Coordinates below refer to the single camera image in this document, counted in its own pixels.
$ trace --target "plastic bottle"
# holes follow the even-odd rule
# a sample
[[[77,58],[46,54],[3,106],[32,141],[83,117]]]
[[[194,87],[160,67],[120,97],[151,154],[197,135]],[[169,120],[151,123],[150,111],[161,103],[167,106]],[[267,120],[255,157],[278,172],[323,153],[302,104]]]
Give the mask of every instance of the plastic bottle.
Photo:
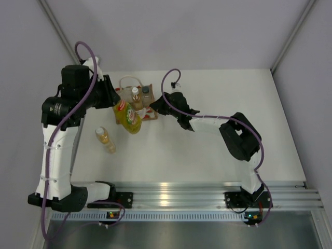
[[[123,127],[131,134],[136,134],[140,131],[142,120],[128,102],[120,100],[113,106],[113,111],[116,119],[119,120]]]
[[[142,97],[137,87],[133,87],[133,89],[131,90],[131,97],[133,98],[134,110],[142,110],[143,109]]]
[[[142,102],[144,107],[148,107],[151,104],[151,94],[149,86],[142,87]]]
[[[104,127],[98,127],[95,130],[95,135],[109,153],[113,154],[116,152],[115,144],[110,139],[108,132]]]

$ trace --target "white table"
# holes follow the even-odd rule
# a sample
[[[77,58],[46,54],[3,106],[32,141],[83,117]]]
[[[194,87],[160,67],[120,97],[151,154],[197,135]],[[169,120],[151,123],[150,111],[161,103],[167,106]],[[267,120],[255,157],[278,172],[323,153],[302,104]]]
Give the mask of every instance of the white table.
[[[112,72],[114,87],[126,74],[154,85],[166,71]],[[173,72],[165,82],[177,78]],[[135,81],[128,80],[128,85]],[[266,157],[260,169],[265,181],[305,181],[305,175],[269,70],[182,71],[179,83],[189,106],[202,115],[231,116],[242,112],[262,136]],[[94,131],[104,126],[117,152],[104,151]],[[111,108],[87,111],[72,181],[108,182],[237,182],[235,159],[221,136],[183,130],[171,116],[143,122],[136,135],[115,124]]]

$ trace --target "gray wall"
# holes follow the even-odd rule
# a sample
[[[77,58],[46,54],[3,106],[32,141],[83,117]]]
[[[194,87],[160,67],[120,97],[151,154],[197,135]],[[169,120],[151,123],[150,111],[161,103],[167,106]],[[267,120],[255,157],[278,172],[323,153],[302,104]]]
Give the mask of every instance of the gray wall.
[[[39,208],[27,204],[42,165],[41,104],[71,61],[37,1],[0,6],[0,248],[28,248]]]
[[[332,1],[320,0],[274,75],[311,186],[332,223]]]
[[[105,71],[270,68],[308,0],[49,0]]]

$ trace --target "small bottle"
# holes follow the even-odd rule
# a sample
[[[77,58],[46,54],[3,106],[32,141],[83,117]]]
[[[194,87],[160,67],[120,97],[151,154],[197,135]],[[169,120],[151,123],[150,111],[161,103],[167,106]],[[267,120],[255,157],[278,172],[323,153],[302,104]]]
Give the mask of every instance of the small bottle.
[[[104,127],[98,127],[95,130],[95,135],[109,153],[113,154],[116,152],[115,144],[110,139],[108,132]]]
[[[140,91],[137,87],[133,87],[131,90],[132,98],[133,98],[133,108],[134,110],[142,110],[143,109],[143,102],[140,95]]]
[[[142,87],[142,102],[144,107],[148,107],[151,104],[151,94],[149,86]]]

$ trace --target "bottle cap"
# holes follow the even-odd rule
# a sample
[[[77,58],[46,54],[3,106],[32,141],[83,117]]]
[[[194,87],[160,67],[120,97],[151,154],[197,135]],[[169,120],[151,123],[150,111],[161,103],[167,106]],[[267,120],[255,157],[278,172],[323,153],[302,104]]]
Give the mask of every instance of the bottle cap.
[[[137,95],[139,93],[139,89],[137,87],[133,87],[131,91],[134,95]]]
[[[149,86],[142,87],[142,93],[149,93],[150,89]]]
[[[102,127],[98,127],[95,132],[98,134],[98,135],[103,135],[104,134],[104,129]]]

